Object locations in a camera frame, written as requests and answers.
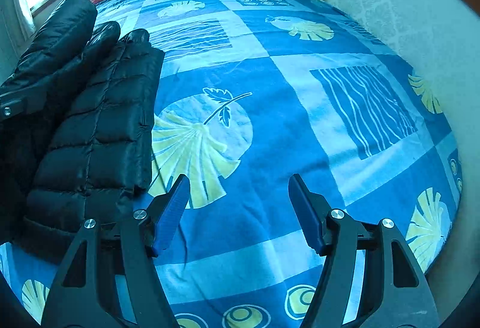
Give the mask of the black quilted puffer jacket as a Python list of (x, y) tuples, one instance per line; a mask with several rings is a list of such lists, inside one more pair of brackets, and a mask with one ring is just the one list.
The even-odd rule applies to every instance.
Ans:
[(131, 213), (152, 177), (164, 53), (97, 14), (63, 0), (1, 85), (47, 91), (41, 111), (1, 121), (1, 240), (55, 264), (86, 220)]

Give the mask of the white curtain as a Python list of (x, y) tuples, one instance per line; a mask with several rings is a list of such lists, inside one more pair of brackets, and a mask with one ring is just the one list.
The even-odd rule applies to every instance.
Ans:
[(27, 0), (13, 0), (15, 16), (21, 33), (22, 42), (28, 41), (36, 32), (32, 13)]

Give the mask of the blue patterned bed sheet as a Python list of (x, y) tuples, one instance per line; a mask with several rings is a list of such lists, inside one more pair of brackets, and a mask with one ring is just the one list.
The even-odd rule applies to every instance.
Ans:
[[(164, 53), (151, 182), (127, 216), (189, 179), (172, 241), (153, 259), (176, 327), (304, 327), (326, 259), (290, 201), (295, 174), (354, 220), (392, 220), (426, 279), (462, 171), (439, 102), (410, 64), (321, 0), (94, 5), (98, 24), (145, 29)], [(43, 327), (63, 258), (1, 240), (2, 326)]]

